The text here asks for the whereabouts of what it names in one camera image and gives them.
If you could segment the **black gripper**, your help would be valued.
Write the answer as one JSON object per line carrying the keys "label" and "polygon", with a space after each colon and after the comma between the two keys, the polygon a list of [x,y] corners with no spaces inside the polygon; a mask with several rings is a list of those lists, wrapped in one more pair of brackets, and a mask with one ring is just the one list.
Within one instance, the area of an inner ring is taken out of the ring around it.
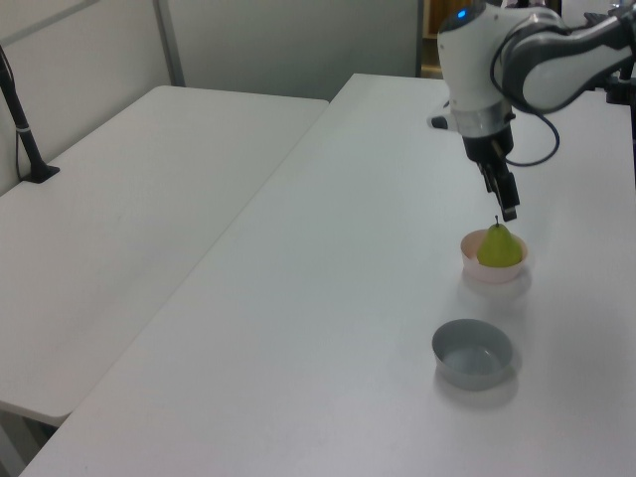
{"label": "black gripper", "polygon": [[462,137],[468,159],[476,164],[483,176],[488,193],[495,193],[504,222],[517,218],[520,205],[516,180],[507,164],[502,163],[514,148],[512,128],[506,126],[500,131],[482,137]]}

